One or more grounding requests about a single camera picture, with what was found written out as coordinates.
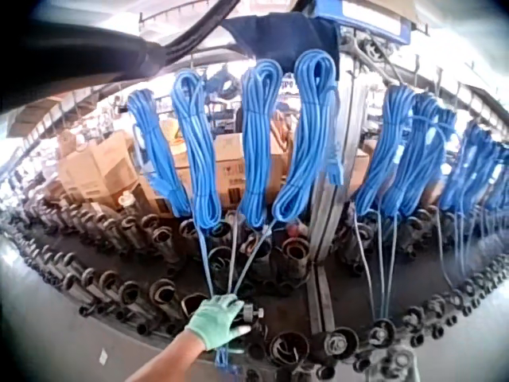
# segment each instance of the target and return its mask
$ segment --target ceiling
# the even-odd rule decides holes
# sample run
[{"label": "ceiling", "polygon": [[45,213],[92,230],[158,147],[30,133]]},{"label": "ceiling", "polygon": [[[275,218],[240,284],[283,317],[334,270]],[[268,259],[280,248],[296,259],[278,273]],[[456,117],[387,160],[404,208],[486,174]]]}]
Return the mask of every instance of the ceiling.
[{"label": "ceiling", "polygon": [[[153,23],[145,28],[142,36],[156,40],[161,36],[176,34],[190,26],[216,0],[194,2],[182,11],[171,13],[171,23]],[[272,1],[290,3],[290,0]],[[35,10],[34,17],[46,21],[93,25],[116,29],[126,33],[140,34],[138,21],[169,7],[192,3],[189,0],[44,0]],[[237,9],[251,4],[265,4],[261,0],[243,0]],[[509,21],[506,14],[490,0],[416,0],[416,8],[421,21],[428,23],[433,31],[453,31],[468,41],[473,47],[474,70],[493,72],[496,78],[497,96],[509,100]],[[13,111],[0,119],[0,138],[25,136],[35,126],[40,117],[58,102],[57,97],[43,99]]]}]

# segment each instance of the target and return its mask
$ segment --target hand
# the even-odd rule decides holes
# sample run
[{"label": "hand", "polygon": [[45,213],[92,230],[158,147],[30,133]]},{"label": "hand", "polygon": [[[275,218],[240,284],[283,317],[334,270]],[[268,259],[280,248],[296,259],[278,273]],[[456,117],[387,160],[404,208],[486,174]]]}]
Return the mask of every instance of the hand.
[{"label": "hand", "polygon": [[218,348],[251,331],[248,325],[231,328],[243,306],[234,294],[214,296],[201,303],[185,328],[202,340],[206,350]]}]

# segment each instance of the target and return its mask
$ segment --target white label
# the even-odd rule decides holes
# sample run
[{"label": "white label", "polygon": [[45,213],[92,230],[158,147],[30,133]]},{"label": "white label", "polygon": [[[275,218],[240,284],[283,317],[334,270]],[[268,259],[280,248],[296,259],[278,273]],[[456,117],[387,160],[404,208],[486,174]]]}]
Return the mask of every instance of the white label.
[{"label": "white label", "polygon": [[101,351],[101,355],[99,356],[99,363],[104,366],[106,364],[106,361],[108,361],[108,354],[106,353],[106,350]]},{"label": "white label", "polygon": [[343,1],[343,15],[376,26],[396,36],[401,33],[401,19],[399,17],[387,16],[360,4]]}]

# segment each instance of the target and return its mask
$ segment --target blue cable coil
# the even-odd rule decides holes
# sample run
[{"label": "blue cable coil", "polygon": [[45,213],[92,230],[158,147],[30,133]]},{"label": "blue cable coil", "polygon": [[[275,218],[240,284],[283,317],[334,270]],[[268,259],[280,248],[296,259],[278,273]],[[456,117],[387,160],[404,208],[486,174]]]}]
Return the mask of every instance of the blue cable coil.
[{"label": "blue cable coil", "polygon": [[336,66],[326,52],[312,49],[302,53],[294,72],[301,117],[286,183],[272,205],[274,219],[285,223],[294,221],[304,211],[311,186],[324,164],[331,107],[337,92]]},{"label": "blue cable coil", "polygon": [[460,151],[457,154],[455,164],[447,177],[444,190],[440,196],[439,207],[443,211],[449,211],[460,198],[461,189],[467,180],[467,169],[472,164],[476,153],[476,146],[481,129],[473,121],[467,127],[461,141]]},{"label": "blue cable coil", "polygon": [[252,228],[262,227],[266,220],[265,193],[270,178],[270,119],[282,75],[276,61],[260,60],[242,78],[246,190],[239,211]]},{"label": "blue cable coil", "polygon": [[136,119],[142,132],[146,152],[156,174],[147,177],[149,183],[169,201],[173,215],[177,217],[191,215],[188,197],[177,176],[168,143],[159,127],[153,93],[148,89],[131,93],[127,99],[127,109]]},{"label": "blue cable coil", "polygon": [[414,100],[414,91],[406,86],[391,86],[387,89],[383,101],[380,140],[373,153],[366,181],[356,194],[356,211],[359,216],[365,215],[371,209],[380,186],[387,179]]},{"label": "blue cable coil", "polygon": [[415,97],[410,137],[394,182],[383,195],[381,210],[385,216],[394,217],[399,213],[405,193],[412,189],[414,179],[422,175],[418,171],[425,161],[426,135],[437,113],[438,103],[434,96],[422,93]]},{"label": "blue cable coil", "polygon": [[438,122],[435,125],[435,135],[426,146],[425,157],[419,166],[417,176],[403,196],[401,214],[410,216],[417,208],[421,195],[433,176],[441,171],[445,160],[445,144],[451,139],[455,131],[456,113],[449,109],[437,112]]}]

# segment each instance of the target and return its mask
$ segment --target blue cable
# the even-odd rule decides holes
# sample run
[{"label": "blue cable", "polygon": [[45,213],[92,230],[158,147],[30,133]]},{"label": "blue cable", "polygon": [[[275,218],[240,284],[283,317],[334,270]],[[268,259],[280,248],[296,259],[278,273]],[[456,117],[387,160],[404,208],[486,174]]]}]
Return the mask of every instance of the blue cable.
[{"label": "blue cable", "polygon": [[336,91],[336,66],[326,52],[312,49],[302,53],[294,72],[301,117],[286,183],[272,205],[274,219],[285,223],[306,208],[311,186],[323,166]]},{"label": "blue cable", "polygon": [[205,97],[201,78],[193,70],[178,72],[170,95],[187,147],[193,193],[192,215],[200,242],[208,290],[213,296],[203,230],[208,231],[220,222],[221,205],[216,190],[216,155],[204,113]]},{"label": "blue cable", "polygon": [[424,188],[432,180],[433,176],[440,172],[441,165],[445,160],[445,144],[451,139],[456,124],[456,113],[449,109],[437,111],[438,122],[432,141],[425,149],[425,157],[417,171],[407,192],[403,196],[401,214],[410,216],[417,208]]},{"label": "blue cable", "polygon": [[385,216],[394,217],[398,214],[405,193],[411,188],[415,177],[421,176],[418,171],[425,160],[426,134],[437,112],[438,104],[434,96],[425,93],[416,95],[408,143],[394,182],[383,195],[381,210]]},{"label": "blue cable", "polygon": [[157,175],[148,177],[149,183],[168,199],[173,215],[176,217],[191,215],[188,197],[177,176],[168,142],[159,127],[153,93],[148,89],[131,93],[127,99],[127,109],[136,119],[142,132],[147,155]]},{"label": "blue cable", "polygon": [[387,179],[414,99],[414,91],[406,86],[391,86],[387,89],[383,101],[380,140],[373,153],[366,181],[356,194],[356,211],[359,216],[365,215],[371,209],[380,186]]},{"label": "blue cable", "polygon": [[480,127],[473,121],[470,122],[464,133],[455,164],[447,177],[444,190],[440,196],[438,205],[441,210],[449,211],[460,198],[461,190],[467,180],[467,170],[472,164],[481,133]]},{"label": "blue cable", "polygon": [[243,149],[246,190],[239,211],[252,228],[266,220],[266,186],[270,179],[270,119],[282,81],[274,60],[260,60],[242,78]]}]

